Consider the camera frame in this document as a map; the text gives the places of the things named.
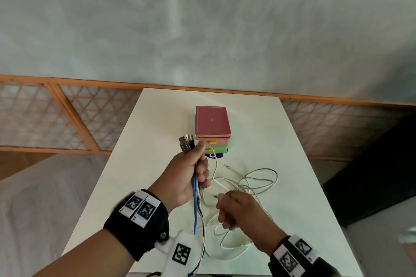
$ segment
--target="orange metal frame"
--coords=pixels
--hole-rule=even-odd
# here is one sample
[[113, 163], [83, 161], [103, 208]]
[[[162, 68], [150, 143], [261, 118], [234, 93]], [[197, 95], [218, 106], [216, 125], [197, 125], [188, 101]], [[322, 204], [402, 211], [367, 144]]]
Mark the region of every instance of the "orange metal frame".
[[[200, 92], [219, 92], [219, 93], [233, 93], [244, 95], [262, 95], [278, 97], [281, 100], [295, 100], [295, 101], [309, 101], [322, 102], [333, 104], [346, 105], [361, 105], [361, 106], [383, 106], [383, 107], [397, 107], [397, 108], [416, 108], [416, 103], [400, 103], [400, 102], [377, 102], [369, 100], [353, 100], [336, 97], [317, 97], [309, 95], [291, 95], [284, 93], [271, 92], [255, 92], [255, 91], [239, 91], [239, 90], [222, 90], [196, 87], [179, 87], [171, 85], [152, 85], [143, 83], [128, 83], [128, 82], [111, 82], [111, 81], [97, 81], [97, 80], [81, 80], [81, 79], [66, 79], [66, 78], [51, 78], [51, 77], [29, 77], [29, 76], [15, 76], [15, 75], [0, 75], [0, 81], [22, 82], [22, 83], [41, 83], [51, 93], [53, 98], [64, 110], [65, 115], [70, 119], [78, 134], [84, 140], [86, 146], [90, 150], [73, 150], [73, 149], [54, 149], [54, 148], [26, 148], [26, 147], [3, 147], [0, 146], [0, 151], [24, 151], [24, 152], [48, 152], [48, 153], [72, 153], [72, 154], [101, 154], [109, 155], [111, 151], [101, 151], [94, 139], [82, 123], [80, 117], [68, 101], [64, 92], [62, 92], [59, 85], [77, 85], [89, 87], [111, 87], [119, 89], [170, 89], [170, 90], [186, 90], [186, 91], [200, 91]], [[325, 156], [309, 156], [313, 160], [327, 160], [327, 161], [343, 161], [348, 162], [348, 158], [333, 158]]]

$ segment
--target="tangled white cable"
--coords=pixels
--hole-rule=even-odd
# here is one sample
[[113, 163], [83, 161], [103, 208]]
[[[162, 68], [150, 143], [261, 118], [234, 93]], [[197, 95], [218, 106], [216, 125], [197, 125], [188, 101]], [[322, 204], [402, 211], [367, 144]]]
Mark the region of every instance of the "tangled white cable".
[[[216, 182], [216, 184], [218, 184], [219, 186], [221, 186], [221, 187], [223, 187], [226, 191], [229, 191], [229, 189], [228, 188], [226, 188], [224, 185], [222, 185], [218, 180], [223, 180], [223, 181], [226, 181], [227, 183], [229, 183], [231, 186], [233, 186], [236, 190], [241, 190], [241, 191], [243, 191], [243, 192], [245, 192], [245, 193], [248, 193], [248, 194], [250, 194], [250, 195], [253, 195], [253, 196], [255, 196], [256, 197], [256, 200], [258, 201], [258, 203], [260, 204], [260, 206], [262, 207], [262, 209], [267, 213], [267, 215], [273, 220], [273, 218], [272, 218], [272, 216], [268, 213], [268, 211], [266, 210], [266, 208], [264, 208], [264, 206], [262, 205], [262, 203], [261, 203], [261, 201], [260, 201], [260, 199], [258, 198], [258, 194], [261, 194], [261, 193], [264, 193], [265, 191], [267, 191], [267, 190], [269, 190], [269, 189], [271, 189], [275, 184], [276, 184], [276, 182], [278, 181], [278, 173], [275, 171], [275, 170], [273, 170], [273, 169], [270, 169], [270, 168], [260, 168], [260, 169], [256, 169], [256, 170], [253, 170], [253, 171], [251, 171], [250, 173], [248, 173], [246, 176], [243, 176], [241, 173], [239, 173], [239, 172], [237, 172], [236, 170], [234, 170], [234, 169], [232, 169], [230, 166], [228, 166], [228, 165], [226, 165], [226, 168], [227, 169], [229, 169], [229, 170], [231, 170], [231, 171], [233, 171], [233, 172], [235, 172], [236, 174], [238, 174], [240, 177], [241, 177], [241, 179], [238, 181], [238, 182], [236, 182], [236, 181], [234, 181], [234, 180], [231, 180], [231, 179], [228, 179], [228, 178], [225, 178], [225, 177], [216, 177], [215, 176], [215, 173], [216, 173], [216, 171], [217, 171], [217, 168], [218, 168], [218, 158], [217, 158], [217, 155], [216, 155], [216, 153], [215, 153], [215, 151], [214, 151], [214, 149], [212, 149], [212, 151], [213, 151], [213, 154], [214, 154], [214, 158], [215, 158], [215, 161], [216, 161], [216, 166], [215, 166], [215, 170], [214, 170], [214, 173], [213, 173], [213, 175], [212, 175], [212, 178], [210, 179], [210, 181], [211, 182]], [[269, 170], [269, 171], [272, 171], [272, 172], [274, 172], [274, 174], [276, 175], [276, 179], [275, 180], [271, 180], [271, 179], [260, 179], [260, 178], [255, 178], [255, 177], [251, 177], [251, 176], [249, 176], [250, 174], [252, 174], [252, 173], [254, 173], [254, 172], [256, 172], [256, 171], [260, 171], [260, 170]], [[251, 187], [250, 185], [249, 185], [249, 183], [248, 183], [248, 179], [251, 179], [251, 180], [260, 180], [260, 181], [267, 181], [268, 182], [268, 184], [266, 184], [266, 185], [262, 185], [262, 186], [257, 186], [257, 187]], [[247, 185], [246, 184], [241, 184], [241, 182], [242, 182], [242, 180], [245, 180], [245, 182], [247, 183]], [[216, 259], [219, 259], [219, 260], [223, 260], [223, 261], [228, 261], [228, 260], [232, 260], [232, 259], [236, 259], [237, 257], [239, 257], [239, 256], [241, 256], [249, 247], [250, 247], [250, 245], [252, 245], [252, 242], [250, 242], [250, 243], [247, 243], [247, 244], [243, 244], [243, 245], [238, 245], [238, 246], [235, 246], [235, 247], [232, 247], [232, 248], [227, 248], [227, 247], [225, 247], [224, 245], [223, 245], [223, 242], [224, 242], [224, 240], [225, 240], [225, 238], [227, 237], [227, 235], [229, 234], [229, 230], [228, 231], [226, 231], [226, 232], [223, 232], [223, 233], [217, 233], [217, 228], [219, 227], [219, 226], [221, 226], [221, 223], [216, 223], [216, 224], [210, 224], [214, 219], [216, 219], [216, 218], [218, 218], [218, 215], [219, 215], [219, 213], [216, 213], [208, 222], [206, 222], [205, 223], [205, 221], [204, 221], [204, 218], [203, 218], [203, 215], [202, 215], [202, 212], [201, 212], [201, 210], [200, 210], [200, 202], [201, 201], [203, 201], [204, 202], [204, 204], [206, 205], [206, 206], [208, 206], [208, 207], [214, 207], [215, 205], [208, 205], [206, 202], [205, 202], [205, 199], [204, 199], [204, 193], [205, 193], [205, 190], [202, 190], [202, 194], [200, 194], [200, 192], [199, 192], [199, 189], [197, 190], [197, 194], [198, 194], [198, 213], [199, 213], [199, 215], [200, 215], [200, 217], [201, 217], [201, 220], [202, 220], [202, 227], [201, 228], [199, 228], [198, 230], [202, 230], [203, 231], [203, 251], [202, 251], [202, 253], [201, 253], [201, 258], [200, 258], [200, 262], [201, 262], [201, 260], [202, 260], [202, 256], [203, 256], [203, 253], [204, 253], [204, 251], [210, 256], [210, 257], [213, 257], [213, 258], [216, 258]], [[243, 250], [242, 250], [242, 252], [240, 252], [240, 253], [238, 253], [235, 257], [233, 257], [233, 258], [227, 258], [227, 259], [223, 259], [223, 258], [219, 258], [219, 257], [216, 257], [216, 256], [213, 256], [213, 255], [211, 255], [211, 254], [209, 254], [209, 252], [205, 249], [205, 227], [206, 226], [215, 226], [215, 229], [214, 229], [214, 235], [215, 236], [221, 236], [221, 235], [224, 235], [224, 237], [222, 238], [222, 240], [221, 240], [221, 242], [220, 242], [220, 247], [222, 248], [222, 249], [224, 249], [224, 250], [234, 250], [234, 249], [236, 249], [236, 248], [240, 248], [240, 247], [245, 247]], [[197, 269], [196, 269], [196, 271], [195, 271], [195, 274], [196, 274], [196, 272], [198, 271], [198, 268], [199, 268], [199, 266], [200, 266], [200, 262], [199, 262], [199, 264], [198, 264], [198, 267], [197, 267]]]

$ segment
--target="wire mesh panel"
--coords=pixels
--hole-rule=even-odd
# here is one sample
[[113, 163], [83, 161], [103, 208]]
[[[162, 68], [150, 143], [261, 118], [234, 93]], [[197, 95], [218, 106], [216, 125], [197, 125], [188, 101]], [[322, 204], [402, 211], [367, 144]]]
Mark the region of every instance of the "wire mesh panel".
[[282, 101], [310, 156], [354, 158], [409, 115], [409, 109]]
[[49, 91], [19, 82], [0, 82], [0, 145], [86, 149]]
[[141, 90], [60, 86], [82, 122], [104, 151], [113, 150]]

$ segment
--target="person's right hand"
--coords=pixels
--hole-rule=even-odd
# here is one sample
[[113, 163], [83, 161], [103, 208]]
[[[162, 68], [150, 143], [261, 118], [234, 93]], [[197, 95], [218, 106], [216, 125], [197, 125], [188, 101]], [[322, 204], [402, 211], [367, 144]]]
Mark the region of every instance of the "person's right hand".
[[250, 194], [231, 190], [218, 195], [218, 221], [224, 229], [240, 229], [253, 241], [258, 250], [271, 256], [278, 243], [287, 236], [260, 207]]

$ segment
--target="brown floor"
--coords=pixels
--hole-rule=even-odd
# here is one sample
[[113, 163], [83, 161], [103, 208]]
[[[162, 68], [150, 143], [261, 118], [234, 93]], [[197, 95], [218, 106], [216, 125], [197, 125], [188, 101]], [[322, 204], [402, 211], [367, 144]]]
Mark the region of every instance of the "brown floor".
[[54, 154], [0, 151], [0, 180], [20, 172]]

